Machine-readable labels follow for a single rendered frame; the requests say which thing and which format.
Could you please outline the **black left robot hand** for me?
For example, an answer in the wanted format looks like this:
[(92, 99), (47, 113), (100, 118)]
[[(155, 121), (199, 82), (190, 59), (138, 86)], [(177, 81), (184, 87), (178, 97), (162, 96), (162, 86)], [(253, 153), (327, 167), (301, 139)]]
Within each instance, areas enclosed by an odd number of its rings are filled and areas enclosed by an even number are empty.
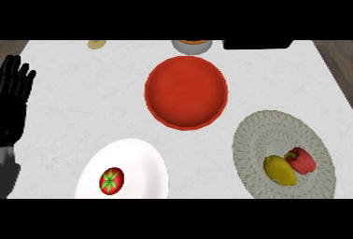
[(11, 146), (22, 137), (33, 77), (20, 56), (8, 55), (0, 66), (0, 147)]

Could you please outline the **red bowl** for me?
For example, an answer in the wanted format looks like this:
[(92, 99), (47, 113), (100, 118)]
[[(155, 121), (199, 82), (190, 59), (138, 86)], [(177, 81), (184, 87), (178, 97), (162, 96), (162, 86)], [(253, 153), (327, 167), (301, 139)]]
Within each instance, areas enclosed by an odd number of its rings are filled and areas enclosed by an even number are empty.
[(199, 57), (175, 56), (152, 70), (143, 96), (155, 119), (172, 129), (191, 131), (218, 118), (227, 93), (217, 67)]

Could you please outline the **round woven beige placemat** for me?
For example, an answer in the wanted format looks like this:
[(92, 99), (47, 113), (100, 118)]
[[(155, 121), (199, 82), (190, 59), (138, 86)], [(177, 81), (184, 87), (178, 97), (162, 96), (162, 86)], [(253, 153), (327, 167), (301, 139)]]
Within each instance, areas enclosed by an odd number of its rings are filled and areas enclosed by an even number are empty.
[[(316, 162), (305, 175), (295, 174), (295, 186), (279, 185), (262, 170), (264, 158), (283, 156), (292, 148), (302, 148)], [(336, 176), (327, 149), (314, 131), (289, 114), (261, 110), (245, 117), (233, 136), (233, 162), (239, 179), (256, 199), (332, 199)]]

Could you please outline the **red bell pepper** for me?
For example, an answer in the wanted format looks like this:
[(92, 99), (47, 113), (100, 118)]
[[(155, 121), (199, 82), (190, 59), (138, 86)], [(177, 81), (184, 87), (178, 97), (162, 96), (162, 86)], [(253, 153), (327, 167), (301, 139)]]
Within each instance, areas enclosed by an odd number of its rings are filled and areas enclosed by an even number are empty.
[(316, 162), (302, 148), (292, 148), (283, 159), (298, 174), (305, 175), (316, 170)]

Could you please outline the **small beige round object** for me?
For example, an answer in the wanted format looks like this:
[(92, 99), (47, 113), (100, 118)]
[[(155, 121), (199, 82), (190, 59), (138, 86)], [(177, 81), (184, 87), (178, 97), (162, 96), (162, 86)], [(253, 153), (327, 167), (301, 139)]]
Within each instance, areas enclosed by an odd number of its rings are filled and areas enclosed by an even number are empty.
[(87, 46), (90, 49), (100, 49), (106, 44), (104, 40), (90, 40)]

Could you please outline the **red tomato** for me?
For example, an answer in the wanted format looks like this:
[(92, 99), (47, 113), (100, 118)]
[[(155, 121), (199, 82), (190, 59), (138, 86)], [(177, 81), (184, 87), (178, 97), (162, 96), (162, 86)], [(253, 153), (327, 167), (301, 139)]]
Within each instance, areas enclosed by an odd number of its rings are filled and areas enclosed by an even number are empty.
[(98, 189), (104, 195), (113, 195), (119, 192), (124, 185), (124, 173), (116, 167), (110, 167), (98, 178)]

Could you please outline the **white plate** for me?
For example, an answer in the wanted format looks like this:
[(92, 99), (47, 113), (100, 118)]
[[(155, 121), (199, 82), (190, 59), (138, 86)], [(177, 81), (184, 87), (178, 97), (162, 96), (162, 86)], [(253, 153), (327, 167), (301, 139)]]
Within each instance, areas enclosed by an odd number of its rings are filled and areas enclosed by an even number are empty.
[[(122, 170), (124, 185), (116, 194), (104, 195), (98, 189), (98, 178), (110, 167)], [(166, 195), (166, 167), (152, 145), (138, 139), (122, 139), (112, 142), (97, 151), (87, 163), (73, 197), (76, 199), (165, 199)]]

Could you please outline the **grey cup with orange contents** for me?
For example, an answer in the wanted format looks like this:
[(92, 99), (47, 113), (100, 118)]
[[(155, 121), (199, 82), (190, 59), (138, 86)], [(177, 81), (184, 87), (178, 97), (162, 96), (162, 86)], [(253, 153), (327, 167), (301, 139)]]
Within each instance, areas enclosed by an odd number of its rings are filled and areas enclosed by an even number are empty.
[(178, 40), (171, 41), (175, 50), (184, 55), (199, 55), (202, 54), (212, 46), (212, 41), (205, 40), (199, 44), (196, 42), (181, 42)]

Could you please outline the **black appliance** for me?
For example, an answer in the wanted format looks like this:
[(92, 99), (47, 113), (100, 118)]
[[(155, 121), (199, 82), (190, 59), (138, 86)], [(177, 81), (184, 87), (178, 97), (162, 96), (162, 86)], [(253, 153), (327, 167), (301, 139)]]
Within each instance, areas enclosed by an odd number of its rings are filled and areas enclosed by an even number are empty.
[(290, 46), (290, 40), (224, 40), (224, 49), (286, 49)]

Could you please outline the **yellow lemon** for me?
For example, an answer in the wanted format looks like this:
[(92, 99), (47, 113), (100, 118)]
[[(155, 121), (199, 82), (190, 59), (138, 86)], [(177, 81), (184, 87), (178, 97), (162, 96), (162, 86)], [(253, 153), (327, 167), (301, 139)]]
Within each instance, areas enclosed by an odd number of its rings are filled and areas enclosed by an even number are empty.
[(282, 186), (295, 186), (298, 183), (293, 169), (286, 160), (271, 155), (264, 158), (262, 170), (271, 180), (274, 180)]

